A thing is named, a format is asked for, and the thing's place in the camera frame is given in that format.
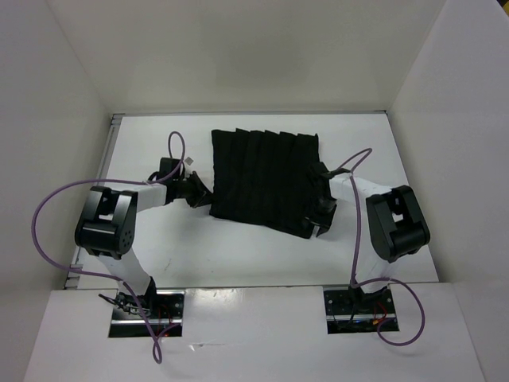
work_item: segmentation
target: work surface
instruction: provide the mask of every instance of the work surface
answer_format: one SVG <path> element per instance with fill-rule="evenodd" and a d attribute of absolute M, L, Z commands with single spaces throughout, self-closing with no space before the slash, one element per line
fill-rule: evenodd
<path fill-rule="evenodd" d="M 376 333 L 327 334 L 322 288 L 187 290 L 183 337 L 161 341 L 163 363 L 149 338 L 107 338 L 111 305 L 97 290 L 53 291 L 25 382 L 481 382 L 467 327 L 449 284 L 414 284 L 426 328 L 395 348 Z M 405 341 L 420 316 L 411 295 L 391 287 Z M 106 292 L 114 296 L 115 292 Z"/>
<path fill-rule="evenodd" d="M 130 180 L 147 179 L 168 155 L 167 138 L 180 131 L 186 157 L 194 161 L 205 185 L 213 188 L 211 131 L 222 129 L 287 131 L 318 134 L 321 160 L 329 169 L 366 147 L 373 154 L 356 175 L 381 185 L 407 184 L 387 117 L 368 115 L 167 115 L 124 117 L 116 140 L 110 144 L 103 176 Z M 180 143 L 172 144 L 175 156 Z M 115 189 L 129 189 L 112 186 Z M 137 216 L 134 250 L 157 287 L 260 287 L 332 285 L 348 283 L 356 234 L 353 205 L 339 203 L 331 230 L 310 240 L 265 227 L 219 220 L 208 215 L 209 206 L 189 208 L 178 200 Z M 363 218 L 362 254 L 373 251 L 367 218 Z M 80 262 L 86 271 L 107 272 L 84 251 Z M 429 249 L 398 262 L 399 279 L 435 282 Z M 115 282 L 82 276 L 79 289 L 111 288 Z"/>

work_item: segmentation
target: white table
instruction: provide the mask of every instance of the white table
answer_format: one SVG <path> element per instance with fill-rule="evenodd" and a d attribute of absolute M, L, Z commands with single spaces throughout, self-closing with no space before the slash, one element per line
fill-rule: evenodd
<path fill-rule="evenodd" d="M 107 337 L 111 305 L 97 290 L 53 291 L 25 382 L 482 382 L 452 286 L 412 287 L 426 328 L 404 348 L 376 333 L 328 335 L 318 286 L 187 290 L 183 336 L 161 341 L 160 365 L 149 338 Z M 418 308 L 402 286 L 391 289 L 401 331 L 385 334 L 405 341 L 420 325 Z"/>
<path fill-rule="evenodd" d="M 170 131 L 180 131 L 186 156 L 212 190 L 211 130 L 288 131 L 318 134 L 320 156 L 329 169 L 365 147 L 373 155 L 356 174 L 383 185 L 407 184 L 387 117 L 367 115 L 166 115 L 124 117 L 109 167 L 109 178 L 143 180 L 167 156 Z M 173 152 L 180 154 L 178 138 Z M 339 204 L 329 232 L 310 240 L 265 227 L 218 220 L 209 207 L 190 209 L 179 200 L 138 214 L 134 250 L 157 287 L 260 287 L 346 284 L 356 233 L 355 208 Z M 363 251 L 372 251 L 363 219 Z M 81 255 L 86 271 L 106 272 L 95 258 Z M 397 276 L 409 282 L 436 282 L 429 249 L 398 261 Z M 111 288 L 107 279 L 82 276 L 79 289 Z"/>

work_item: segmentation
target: black cloth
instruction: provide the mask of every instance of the black cloth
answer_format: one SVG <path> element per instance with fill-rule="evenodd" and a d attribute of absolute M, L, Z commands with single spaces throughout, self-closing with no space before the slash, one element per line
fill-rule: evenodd
<path fill-rule="evenodd" d="M 320 161 L 317 135 L 214 130 L 212 145 L 212 216 L 311 237 L 308 173 Z"/>

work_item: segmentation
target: white wall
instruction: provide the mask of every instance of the white wall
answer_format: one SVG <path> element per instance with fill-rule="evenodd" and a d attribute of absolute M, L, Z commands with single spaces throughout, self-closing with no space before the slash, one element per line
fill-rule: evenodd
<path fill-rule="evenodd" d="M 58 185 L 95 175 L 107 137 L 105 107 L 42 0 L 0 4 L 0 370 L 22 380 L 52 288 L 63 286 L 36 253 L 30 221 Z M 72 258 L 84 189 L 41 216 L 54 259 Z"/>
<path fill-rule="evenodd" d="M 509 18 L 448 0 L 389 117 L 488 381 L 509 372 Z"/>
<path fill-rule="evenodd" d="M 115 112 L 381 110 L 445 0 L 49 0 Z"/>

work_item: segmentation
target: purple cable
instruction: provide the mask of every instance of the purple cable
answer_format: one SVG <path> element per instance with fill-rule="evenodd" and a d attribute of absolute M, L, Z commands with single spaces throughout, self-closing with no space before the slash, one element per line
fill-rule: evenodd
<path fill-rule="evenodd" d="M 121 180 L 121 179 L 87 179 L 87 180 L 84 180 L 84 181 L 74 181 L 73 183 L 69 183 L 67 185 L 61 186 L 60 188 L 58 188 L 55 191 L 53 191 L 52 193 L 50 193 L 47 197 L 45 197 L 42 200 L 42 202 L 39 203 L 39 205 L 35 209 L 35 212 L 33 213 L 33 217 L 32 217 L 32 224 L 31 224 L 31 232 L 32 232 L 33 245 L 35 246 L 35 248 L 37 249 L 39 254 L 42 256 L 42 258 L 44 260 L 46 260 L 48 263 L 50 263 L 51 265 L 53 265 L 54 267 L 59 268 L 62 271 L 68 271 L 68 272 L 72 272 L 72 273 L 77 273 L 79 275 L 104 277 L 105 279 L 112 279 L 114 281 L 117 281 L 117 282 L 123 284 L 123 286 L 129 291 L 131 296 L 133 296 L 133 300 L 136 303 L 136 306 L 138 307 L 138 309 L 140 311 L 140 315 L 142 316 L 143 321 L 145 322 L 146 328 L 149 331 L 150 336 L 152 337 L 152 340 L 153 340 L 152 355 L 153 355 L 153 359 L 158 364 L 160 364 L 162 362 L 162 353 L 161 353 L 161 346 L 159 345 L 159 339 L 168 330 L 170 330 L 174 326 L 177 326 L 177 325 L 180 325 L 180 324 L 169 325 L 162 332 L 160 332 L 158 336 L 156 336 L 156 334 L 152 330 L 152 326 L 150 326 L 149 319 L 147 318 L 147 316 L 145 314 L 145 311 L 142 308 L 142 304 L 140 303 L 140 300 L 138 299 L 138 297 L 136 296 L 136 294 L 134 293 L 132 288 L 129 286 L 129 284 L 126 283 L 124 280 L 122 280 L 121 278 L 119 278 L 117 276 L 108 275 L 106 273 L 88 272 L 88 271 L 82 271 L 80 269 L 66 267 L 65 265 L 57 263 L 56 261 L 51 259 L 46 254 L 46 252 L 42 249 L 41 244 L 39 243 L 39 239 L 37 238 L 37 218 L 39 217 L 39 213 L 41 212 L 42 208 L 45 206 L 46 203 L 48 203 L 48 201 L 50 199 L 55 197 L 58 193 L 61 193 L 62 191 L 65 191 L 66 189 L 70 189 L 71 187 L 74 187 L 76 185 L 85 185 L 87 183 L 102 183 L 102 182 L 122 183 L 122 184 L 125 184 L 125 185 L 146 185 L 146 184 L 150 185 L 150 184 L 154 184 L 154 183 L 162 183 L 163 181 L 166 181 L 167 179 L 170 179 L 177 171 L 180 170 L 182 164 L 184 163 L 184 156 L 185 156 L 185 141 L 184 141 L 184 137 L 182 137 L 182 134 L 179 133 L 178 131 L 172 131 L 170 133 L 169 137 L 168 137 L 168 150 L 169 150 L 169 152 L 171 152 L 171 148 L 170 148 L 171 140 L 172 140 L 172 137 L 174 135 L 177 135 L 181 139 L 181 142 L 182 142 L 182 155 L 181 155 L 181 159 L 178 162 L 177 167 L 175 167 L 175 169 L 173 169 L 165 177 L 163 177 L 161 179 L 158 179 L 156 181 L 149 181 L 149 182 L 144 182 L 144 181 L 124 181 L 124 180 Z"/>
<path fill-rule="evenodd" d="M 419 307 L 419 310 L 421 311 L 421 327 L 419 328 L 419 331 L 417 332 L 417 334 L 414 337 L 412 337 L 411 339 L 409 339 L 408 341 L 405 341 L 405 342 L 393 342 L 393 341 L 387 340 L 382 335 L 382 332 L 380 330 L 382 329 L 382 325 L 385 325 L 387 322 L 389 322 L 388 319 L 387 320 L 382 320 L 377 325 L 377 327 L 376 327 L 376 333 L 379 335 L 379 337 L 382 339 L 382 341 L 386 342 L 389 345 L 393 345 L 393 346 L 407 346 L 407 345 L 413 344 L 421 336 L 422 332 L 424 331 L 424 326 L 425 326 L 426 318 L 425 318 L 425 313 L 424 313 L 424 307 L 422 306 L 422 303 L 421 303 L 421 300 L 419 300 L 419 297 L 415 294 L 415 292 L 410 288 L 410 286 L 407 283 L 404 283 L 401 280 L 393 279 L 391 277 L 377 277 L 375 279 L 369 279 L 369 280 L 366 280 L 366 281 L 362 281 L 361 283 L 358 283 L 356 281 L 357 263 L 359 262 L 360 237 L 361 237 L 361 232 L 362 232 L 362 224 L 361 224 L 361 211 L 360 211 L 359 190 L 357 189 L 357 184 L 356 184 L 356 181 L 355 181 L 355 179 L 353 177 L 353 172 L 354 172 L 354 170 L 357 167 L 359 167 L 359 165 L 362 162 L 364 162 L 364 160 L 372 152 L 373 152 L 373 149 L 371 149 L 371 148 L 367 148 L 367 149 L 361 150 L 357 154 L 352 155 L 349 159 L 344 161 L 336 169 L 336 170 L 339 170 L 339 169 L 344 168 L 344 166 L 347 165 L 352 159 L 357 158 L 361 154 L 364 154 L 364 156 L 361 159 L 359 159 L 359 161 L 357 161 L 357 163 L 350 170 L 350 172 L 352 173 L 352 175 L 350 176 L 350 182 L 352 183 L 353 194 L 354 194 L 354 198 L 356 199 L 356 215 L 357 215 L 356 245 L 354 247 L 354 252 L 353 252 L 352 273 L 350 274 L 350 286 L 352 288 L 360 288 L 360 287 L 362 287 L 364 285 L 371 284 L 371 283 L 376 283 L 378 281 L 394 282 L 394 283 L 397 283 L 399 285 L 404 286 L 410 292 L 410 294 L 412 294 L 412 296 L 415 299 L 415 302 L 417 303 L 417 305 Z"/>

